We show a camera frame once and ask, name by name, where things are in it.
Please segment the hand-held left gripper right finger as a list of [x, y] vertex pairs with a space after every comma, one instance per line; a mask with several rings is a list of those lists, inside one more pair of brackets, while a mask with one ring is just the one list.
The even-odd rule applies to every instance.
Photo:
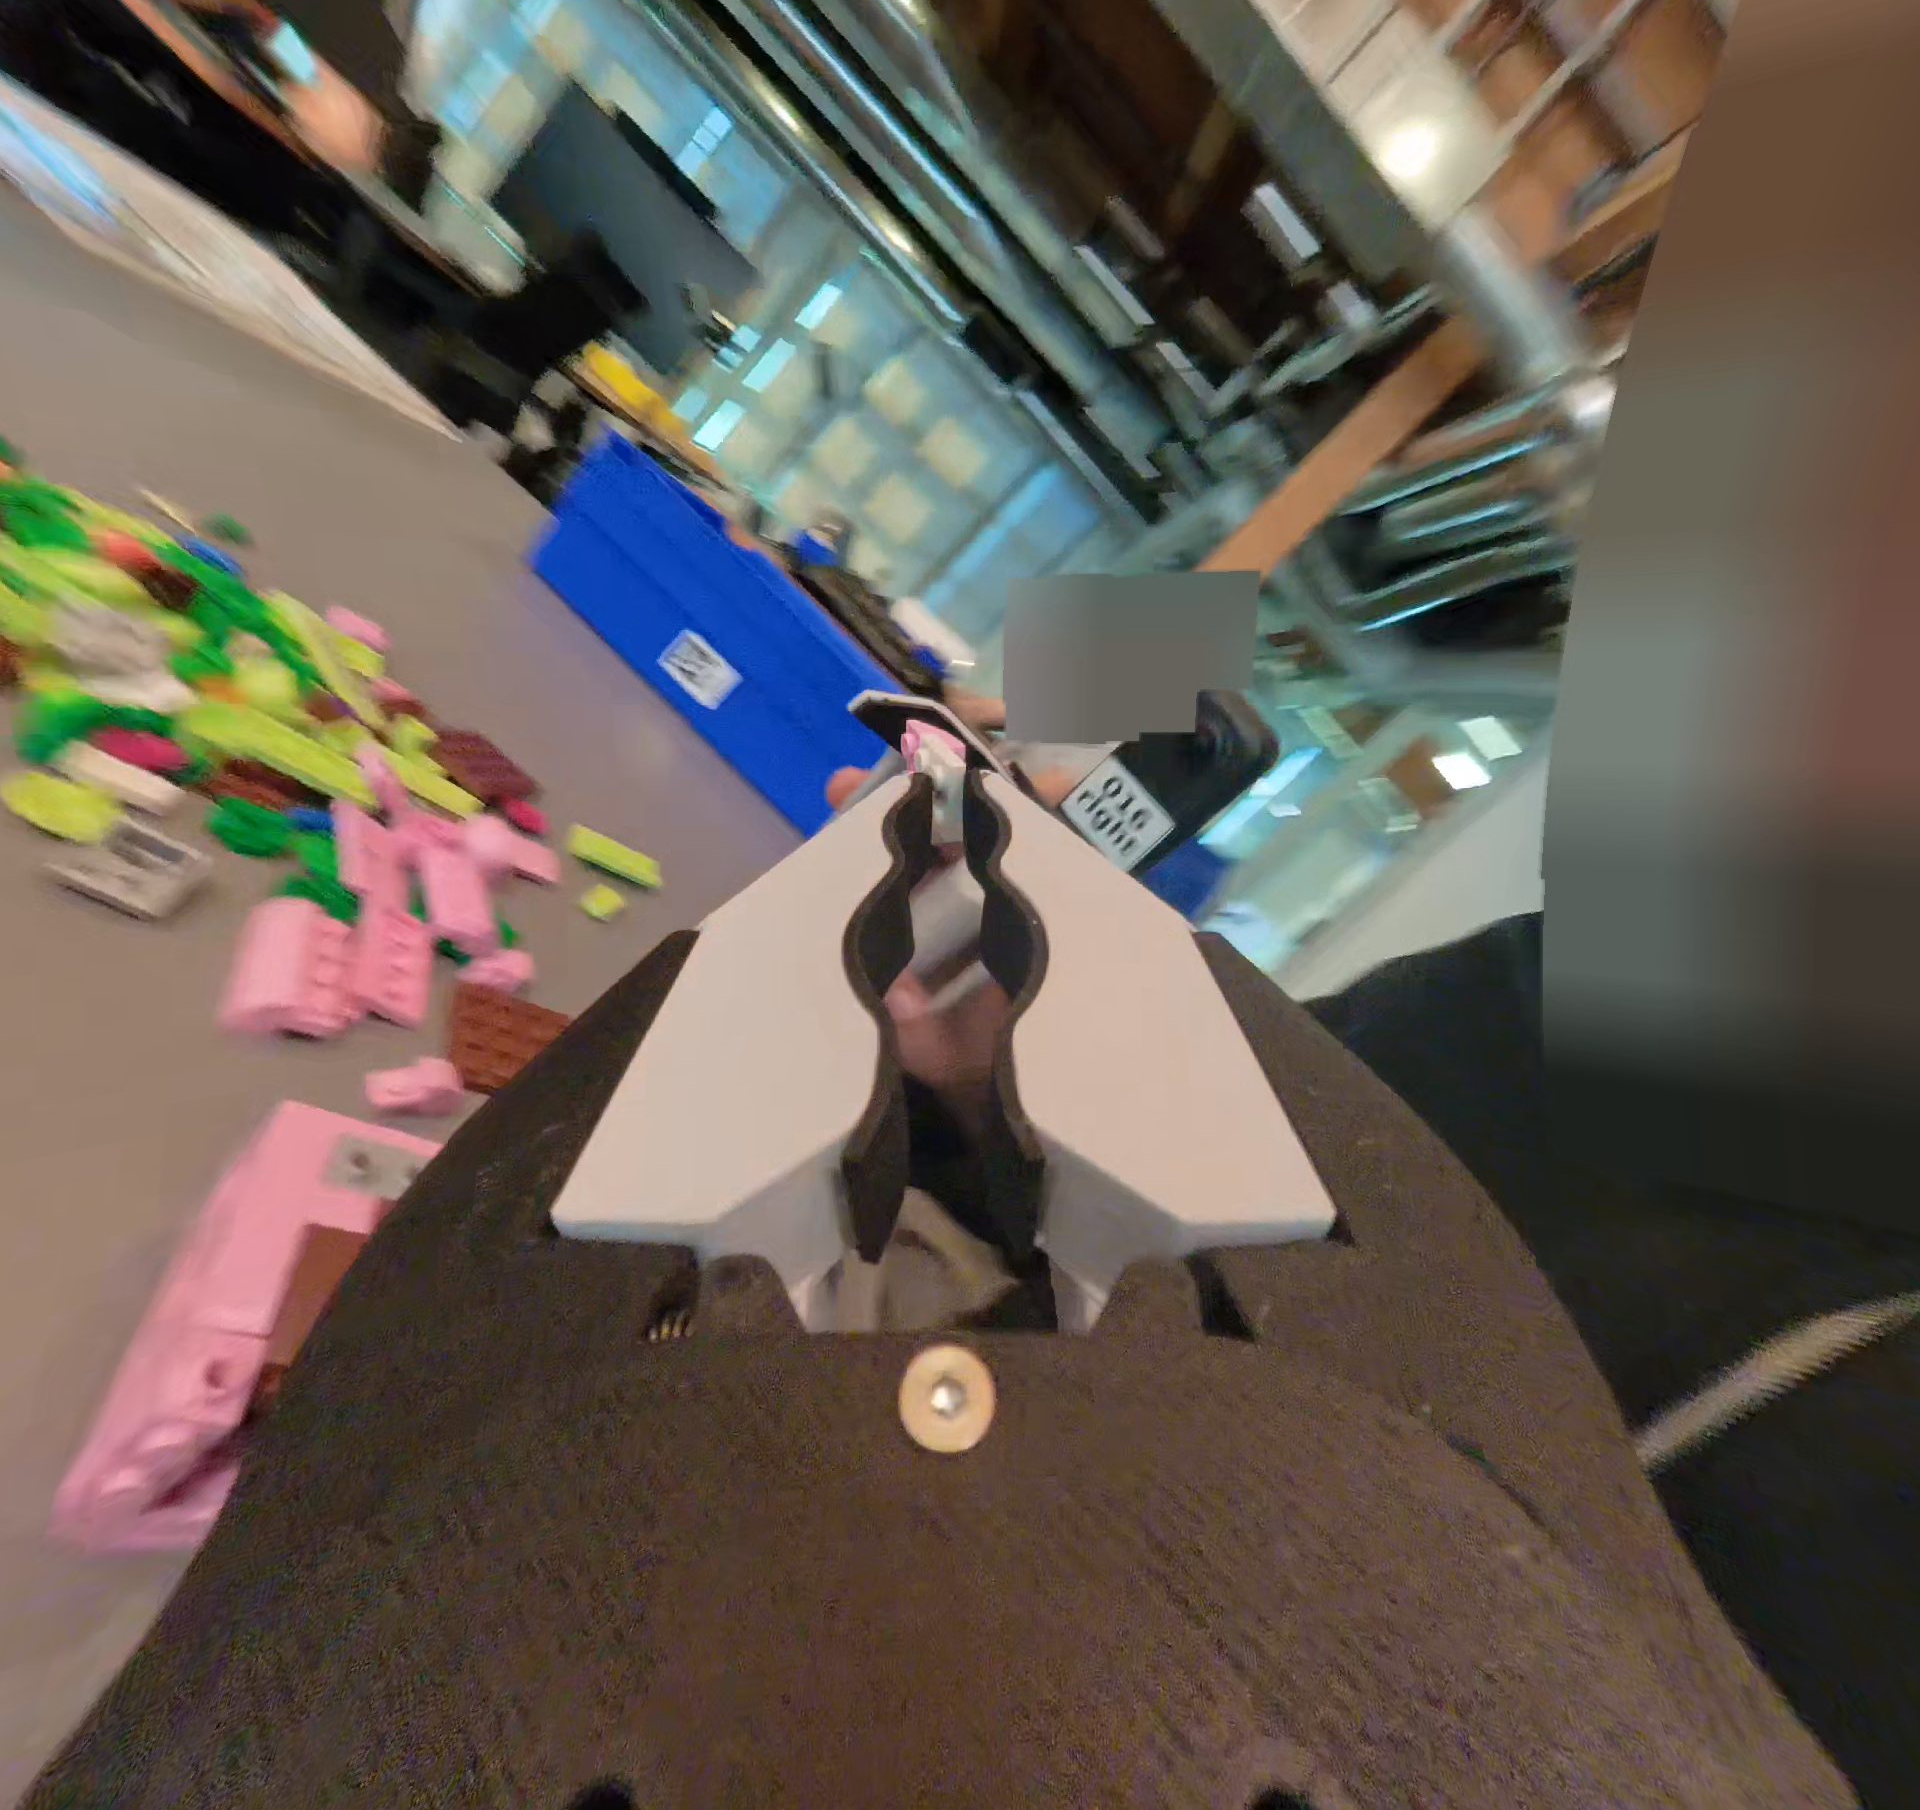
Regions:
[[1136, 1262], [1334, 1239], [1213, 943], [996, 768], [971, 768], [971, 874], [1008, 998], [987, 1135], [1036, 1192], [1054, 1316], [1100, 1325]]

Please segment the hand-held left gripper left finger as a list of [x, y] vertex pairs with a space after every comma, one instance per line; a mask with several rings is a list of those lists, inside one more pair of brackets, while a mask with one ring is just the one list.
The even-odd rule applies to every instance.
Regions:
[[888, 1025], [935, 868], [935, 783], [893, 775], [711, 912], [552, 1223], [583, 1245], [759, 1257], [798, 1316], [879, 1316], [907, 1192]]

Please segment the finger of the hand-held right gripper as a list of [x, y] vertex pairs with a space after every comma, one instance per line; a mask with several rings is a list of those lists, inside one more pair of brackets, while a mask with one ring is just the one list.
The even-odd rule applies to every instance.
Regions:
[[899, 730], [919, 724], [919, 721], [951, 730], [951, 733], [971, 748], [971, 763], [976, 763], [976, 768], [1005, 768], [996, 748], [991, 748], [971, 721], [955, 721], [945, 702], [935, 702], [935, 695], [886, 695], [886, 693], [863, 693], [863, 695], [848, 702], [848, 721], [886, 748], [886, 753], [863, 768], [863, 783], [907, 775], [907, 763], [899, 763]]

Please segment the tiny pink toy brick piece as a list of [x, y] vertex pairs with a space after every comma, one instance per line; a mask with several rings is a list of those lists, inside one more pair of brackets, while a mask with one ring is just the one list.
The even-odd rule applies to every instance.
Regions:
[[962, 844], [971, 748], [951, 730], [919, 721], [899, 730], [899, 763], [929, 787], [929, 836]]

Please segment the large pink toy brick block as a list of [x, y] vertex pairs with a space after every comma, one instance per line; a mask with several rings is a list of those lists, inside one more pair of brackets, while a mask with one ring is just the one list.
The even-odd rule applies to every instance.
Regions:
[[52, 1540], [188, 1554], [346, 1267], [443, 1145], [280, 1102], [179, 1236], [58, 1489]]

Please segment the person's right hand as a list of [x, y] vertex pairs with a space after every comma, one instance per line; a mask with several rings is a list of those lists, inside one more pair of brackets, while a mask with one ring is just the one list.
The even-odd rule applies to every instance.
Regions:
[[893, 1025], [899, 1075], [922, 1081], [945, 1102], [987, 1100], [1016, 1003], [978, 964], [945, 982], [899, 972], [886, 1007]]

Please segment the brown toy brick plate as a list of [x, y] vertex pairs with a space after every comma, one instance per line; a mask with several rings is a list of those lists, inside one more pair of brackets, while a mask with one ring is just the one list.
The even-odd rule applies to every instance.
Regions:
[[462, 978], [448, 1003], [443, 1059], [456, 1065], [462, 1094], [492, 1100], [568, 1031], [568, 1014]]

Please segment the blue plastic bin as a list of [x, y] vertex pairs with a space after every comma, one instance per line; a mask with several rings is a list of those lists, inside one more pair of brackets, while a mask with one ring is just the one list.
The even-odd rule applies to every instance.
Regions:
[[839, 768], [886, 759], [848, 702], [899, 684], [637, 440], [602, 437], [572, 466], [529, 564], [794, 833], [829, 828]]

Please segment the person's black hoodie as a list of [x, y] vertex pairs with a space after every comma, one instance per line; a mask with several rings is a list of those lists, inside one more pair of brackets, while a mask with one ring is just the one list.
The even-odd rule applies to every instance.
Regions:
[[[1545, 1160], [1542, 914], [1491, 921], [1311, 1003], [1485, 1180], [1631, 1430], [1763, 1342], [1917, 1296], [1917, 1239]], [[1920, 1805], [1917, 1325], [1797, 1380], [1654, 1494], [1730, 1624], [1861, 1805]]]

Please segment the black monitor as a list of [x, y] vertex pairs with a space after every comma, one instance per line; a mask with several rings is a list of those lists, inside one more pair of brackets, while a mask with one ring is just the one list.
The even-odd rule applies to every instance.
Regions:
[[739, 316], [759, 290], [759, 266], [718, 233], [711, 193], [583, 85], [556, 95], [487, 203], [529, 263], [556, 263], [576, 233], [593, 233], [648, 302], [622, 341], [655, 376], [694, 369], [711, 351], [711, 324]]

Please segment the pile of colourful toy bricks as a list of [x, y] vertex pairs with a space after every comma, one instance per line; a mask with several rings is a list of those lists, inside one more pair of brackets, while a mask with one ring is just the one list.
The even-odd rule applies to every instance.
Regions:
[[165, 930], [217, 854], [280, 868], [242, 912], [217, 1031], [423, 1031], [443, 972], [533, 1003], [502, 888], [589, 878], [576, 912], [613, 921], [665, 880], [604, 833], [556, 836], [529, 763], [389, 681], [378, 620], [254, 591], [238, 521], [152, 491], [111, 511], [11, 440], [0, 516], [5, 815], [58, 848], [47, 878]]

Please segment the grey hoodie drawstring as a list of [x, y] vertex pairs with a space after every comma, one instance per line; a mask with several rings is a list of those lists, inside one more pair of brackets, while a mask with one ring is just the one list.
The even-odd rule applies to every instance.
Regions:
[[1763, 1347], [1752, 1347], [1739, 1362], [1715, 1370], [1689, 1399], [1663, 1402], [1639, 1436], [1642, 1479], [1663, 1479], [1675, 1460], [1696, 1460], [1733, 1425], [1758, 1420], [1778, 1399], [1814, 1388], [1816, 1374], [1851, 1362], [1859, 1352], [1902, 1335], [1920, 1325], [1920, 1296], [1878, 1296], [1839, 1310], [1801, 1316]]

